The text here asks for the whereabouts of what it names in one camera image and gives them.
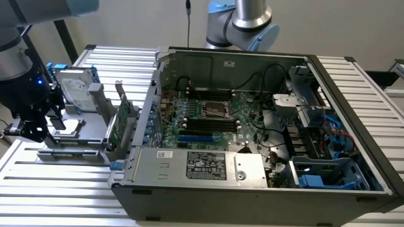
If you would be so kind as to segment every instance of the black cable strand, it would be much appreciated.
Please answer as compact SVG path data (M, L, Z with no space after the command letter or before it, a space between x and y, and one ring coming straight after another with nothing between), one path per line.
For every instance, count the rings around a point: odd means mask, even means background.
M266 70L264 70L263 77L266 78L268 69L271 69L274 66L280 67L282 70L283 70L283 72L284 72L284 81L283 81L283 83L282 83L282 85L280 85L280 90L279 90L279 93L280 93L280 91L282 91L282 89L283 89L283 85L286 84L286 81L287 81L287 76L288 76L287 71L286 71L286 68L283 67L283 65L279 64L279 63L274 63L274 64L268 65L267 68L266 68Z
M255 103L255 104L252 105L252 107L251 107L248 116L251 116L251 113L252 113L252 110L254 110L255 105L256 105L256 103ZM258 126L258 125L252 122L251 117L248 117L248 119L250 119L250 122L251 122L251 124L252 124L252 126L254 126L255 128L258 128L258 129L260 129L260 130L264 130L264 131L275 131L275 132L278 132L279 134L284 135L283 132L279 131L279 130L276 130L276 129L267 129L267 128L263 128L263 127Z
M239 90L242 87L244 87L248 84L248 82L252 80L254 76L263 76L263 74L259 72L255 72L252 74L252 76L248 78L248 80L239 87L236 87L235 90Z
M8 126L8 123L6 122L6 120L0 119L0 122L3 122L6 124L6 126Z
M191 17L188 14L188 35L187 35L187 47L190 48L190 28L191 28Z
M276 144L276 145L274 145L274 146L266 146L266 145L263 145L263 143L262 143L263 138L264 138L264 136L262 136L262 138L260 138L260 140L259 140L259 144L260 144L260 146L264 147L264 148L275 148L275 147L279 147L279 146L282 146L282 145L286 145L286 143L280 143L280 144Z
M186 9L188 15L188 36L187 36L187 47L190 48L190 28L191 28L191 1L186 0Z
M190 76L187 76L187 75L180 76L180 77L178 78L178 82L176 82L176 91L179 91L179 82L180 82L182 79L184 79L184 78L188 80L188 83L190 83L190 81L191 81Z

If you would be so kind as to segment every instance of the red cable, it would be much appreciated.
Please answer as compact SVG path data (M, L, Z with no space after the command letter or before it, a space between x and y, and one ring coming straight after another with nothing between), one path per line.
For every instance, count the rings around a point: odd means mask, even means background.
M355 148L355 139L354 139L352 135L350 133L347 133L347 132L340 132L340 134L344 135L344 136L348 136L351 138L351 141L352 141L352 148L351 148L351 150L354 150L354 148Z

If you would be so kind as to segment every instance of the wire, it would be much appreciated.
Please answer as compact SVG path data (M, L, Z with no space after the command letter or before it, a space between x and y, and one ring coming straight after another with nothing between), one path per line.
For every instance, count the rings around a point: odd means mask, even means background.
M256 105L256 103L252 105L251 110L250 110L250 113L248 113L248 119L250 119L250 122L251 122L252 126L254 126L255 128L258 128L258 129L260 129L260 130L275 131L275 132L278 132L279 134L284 135L282 131L279 131L279 130L276 130L276 129L267 129L267 128L259 127L259 126L252 122L251 113L252 113L252 110L254 110L255 105Z
M190 48L190 28L191 28L191 17L188 14L188 36L187 36L187 47Z
M188 83L190 83L190 81L191 81L190 76L187 76L187 75L180 76L180 77L178 78L178 82L176 82L176 90L179 90L179 82L180 82L182 79L184 79L184 78L188 80Z
M6 124L6 126L8 126L8 123L6 122L6 120L0 119L0 122L3 122Z
M343 132L343 131L340 131L340 134L344 135L344 136L347 136L347 137L350 137L350 139L351 139L351 141L352 141L352 148L351 148L351 150L354 150L354 149L355 149L355 139L354 139L354 136L352 136L350 133Z
M186 9L188 15L188 36L187 36L187 47L190 48L190 28L191 28L191 1L186 0Z
M262 143L263 138L264 138L264 136L262 136L262 138L259 139L259 144L260 144L260 146L264 147L264 148L275 148L275 147L279 147L279 146L282 146L282 145L286 145L286 143L280 143L280 144L276 144L276 145L274 145L274 146L266 146L266 145L263 145L263 143Z
M298 117L298 114L299 114L306 108L312 107L312 106L322 107L322 108L324 109L324 107L323 107L320 104L316 104L316 103L308 104L307 106L304 106L304 107L296 112L296 114L295 114L295 116L292 117L292 119L295 119L295 118Z
M274 66L280 67L282 70L283 70L283 72L284 72L284 81L283 81L283 83L282 83L280 90L279 90L279 93L280 93L280 91L282 91L282 89L283 89L283 84L284 84L286 81L288 80L288 79L287 79L288 74L287 74L286 68L283 67L282 64L275 63L275 64L271 64L271 65L267 66L267 68L266 68L266 70L264 70L264 74L263 74L263 83L266 83L266 74L267 74L267 72L268 72L268 69L271 69Z
M248 82L252 80L254 76L256 76L256 75L258 75L258 76L263 76L262 73L255 72L255 73L252 74L252 76L248 78L248 80L247 80L239 87L236 87L235 90L239 90L242 87L244 87L244 86L248 84Z
M171 98L172 96L176 95L176 91L170 92L168 94L163 95L162 97Z

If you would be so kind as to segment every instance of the power supply label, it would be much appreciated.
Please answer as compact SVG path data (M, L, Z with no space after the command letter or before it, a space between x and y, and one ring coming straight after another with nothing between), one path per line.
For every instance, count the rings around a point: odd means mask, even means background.
M226 154L190 151L187 177L190 179L226 181Z

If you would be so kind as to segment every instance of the metal frame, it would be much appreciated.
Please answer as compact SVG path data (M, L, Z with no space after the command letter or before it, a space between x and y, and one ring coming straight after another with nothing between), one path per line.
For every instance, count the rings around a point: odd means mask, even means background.
M204 188L199 186L182 186L176 185L168 187L166 185L146 185L143 183L134 182L134 176L138 174L138 165L142 158L142 148L136 147L132 149L130 156L130 163L127 164L127 169L124 173L124 180L120 183L114 184L112 191L119 198L130 216L136 220L164 220L164 221L196 221L196 222L215 222L215 223L246 223L246 224L282 224L282 225L298 225L299 223L294 223L294 220L288 219L290 213L298 214L300 210L308 203L316 203L324 200L334 200L332 206L324 203L319 203L315 207L320 210L319 212L306 212L303 216L295 215L296 220L303 221L302 225L332 225L340 226L343 225L348 219L358 217L359 215L370 212L370 210L379 210L387 212L392 210L395 207L403 204L403 190L404 190L404 182L390 163L388 159L384 158L383 151L372 138L370 131L367 130L363 122L360 121L359 116L355 113L354 107L356 104L350 103L334 82L331 75L324 67L319 58L315 55L302 55L302 54L283 54L283 53L250 53L243 51L228 51L228 50L207 50L207 49L195 49L195 48L178 48L171 47L167 51L171 56L164 56L162 59L163 65L158 68L158 73L162 73L162 83L170 84L170 77L174 75L183 75L187 72L187 64L184 62L176 62L178 58L180 60L186 59L187 53L190 52L190 56L195 57L194 61L198 61L198 56L207 57L206 53L212 55L208 63L218 63L215 56L223 59L234 59L238 58L236 64L243 61L243 55L250 56L263 56L263 57L284 57L284 58L302 58L308 64L308 67L318 79L322 89L326 92L331 100L331 104L339 113L342 121L347 127L348 132L355 135L356 144L359 145L360 152L363 154L364 160L368 163L370 168L380 182L384 191L339 191L339 190L315 190L315 189L275 189L275 188L264 188L264 189L251 189L243 187L223 187L223 186L206 186ZM166 69L166 60L170 61L170 69ZM215 73L218 69L208 69L202 75L210 77L215 77ZM220 87L214 84L214 81L206 82L203 87ZM143 114L140 117L140 122L147 122L147 116L151 111L151 102L152 96L155 94L155 89L150 90L148 98L143 110ZM390 99L382 99L384 103L390 103ZM140 140L144 134L144 128L136 129L136 133L134 141ZM140 146L140 141L134 143L134 145ZM283 204L283 207L287 207L284 210L280 207L268 207L267 204L262 204L260 201L252 200L251 196L256 196L262 198L263 201L276 201L282 199L284 201L294 201L294 203ZM200 213L192 213L190 211L190 201L194 200L196 204L206 203L206 198L218 197L220 199L220 203L218 201L211 201L200 208L200 212L208 215L211 218L207 220L202 218ZM224 213L223 215L218 215L215 212L215 207L219 207L220 204L224 207L235 207L235 201L231 199L232 197L238 197L239 205L246 207L250 210L247 213L240 212L240 210L232 210L231 213ZM350 212L342 209L335 209L336 207L351 207ZM278 219L274 220L271 217L263 217L263 212L260 210L267 210L270 213L276 212Z
M64 49L68 53L71 62L75 63L75 61L79 58L79 54L76 51L76 47L75 47L75 43L74 40L71 39L71 33L70 33L70 29L68 26L64 22L64 20L55 20L54 21L63 45L64 45Z

